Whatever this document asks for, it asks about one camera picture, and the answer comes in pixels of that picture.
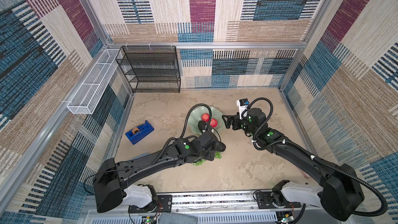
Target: black mesh organizer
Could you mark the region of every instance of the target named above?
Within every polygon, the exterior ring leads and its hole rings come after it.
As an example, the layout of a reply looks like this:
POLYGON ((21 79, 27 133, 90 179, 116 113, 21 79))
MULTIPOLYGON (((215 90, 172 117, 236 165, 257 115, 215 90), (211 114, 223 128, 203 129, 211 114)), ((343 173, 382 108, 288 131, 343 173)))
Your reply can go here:
POLYGON ((116 59, 133 92, 179 93, 180 68, 174 46, 122 46, 116 59))

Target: red fruit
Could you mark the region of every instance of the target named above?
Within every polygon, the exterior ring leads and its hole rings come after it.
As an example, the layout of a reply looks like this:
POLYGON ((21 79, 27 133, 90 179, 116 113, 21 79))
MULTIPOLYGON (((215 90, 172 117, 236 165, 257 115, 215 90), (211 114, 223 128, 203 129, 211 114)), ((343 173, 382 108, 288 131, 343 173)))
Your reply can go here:
POLYGON ((210 118, 210 115, 209 115, 208 113, 203 113, 203 114, 202 114, 202 120, 203 120, 204 122, 209 121, 209 118, 210 118))
POLYGON ((210 121, 210 126, 214 128, 214 127, 217 126, 217 124, 218 124, 218 122, 215 119, 212 118, 211 121, 210 121))

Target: white wire basket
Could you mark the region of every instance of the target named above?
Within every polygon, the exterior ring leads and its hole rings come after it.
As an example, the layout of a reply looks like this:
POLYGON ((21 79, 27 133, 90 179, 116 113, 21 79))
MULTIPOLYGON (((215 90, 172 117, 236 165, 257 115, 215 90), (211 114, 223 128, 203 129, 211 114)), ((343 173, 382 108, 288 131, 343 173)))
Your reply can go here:
POLYGON ((67 105, 73 114, 93 114, 117 68, 118 49, 106 49, 67 105))

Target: wire rack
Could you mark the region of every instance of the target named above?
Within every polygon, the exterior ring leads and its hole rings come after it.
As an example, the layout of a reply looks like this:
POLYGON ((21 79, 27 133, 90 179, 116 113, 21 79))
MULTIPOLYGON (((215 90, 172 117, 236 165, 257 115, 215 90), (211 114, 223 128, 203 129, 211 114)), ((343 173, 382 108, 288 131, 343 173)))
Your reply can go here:
POLYGON ((71 113, 93 114, 117 68, 117 57, 122 57, 118 49, 106 49, 102 53, 68 103, 67 108, 71 113))
POLYGON ((116 61, 133 92, 179 93, 181 88, 174 46, 122 46, 116 61))

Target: light green bowl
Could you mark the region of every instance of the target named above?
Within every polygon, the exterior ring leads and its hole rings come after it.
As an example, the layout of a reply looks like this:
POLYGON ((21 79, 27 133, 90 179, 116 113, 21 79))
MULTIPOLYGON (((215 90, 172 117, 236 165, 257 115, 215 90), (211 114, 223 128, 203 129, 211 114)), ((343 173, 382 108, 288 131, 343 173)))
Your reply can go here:
MULTIPOLYGON (((211 109, 211 118, 215 119, 218 123, 214 128, 218 133, 225 128, 224 121, 222 120, 222 113, 214 107, 210 107, 211 109)), ((202 114, 209 113, 206 107, 198 107, 191 112, 191 115, 188 118, 188 125, 191 127, 191 131, 196 134, 202 134, 202 132, 198 128, 198 122, 202 120, 202 114)))

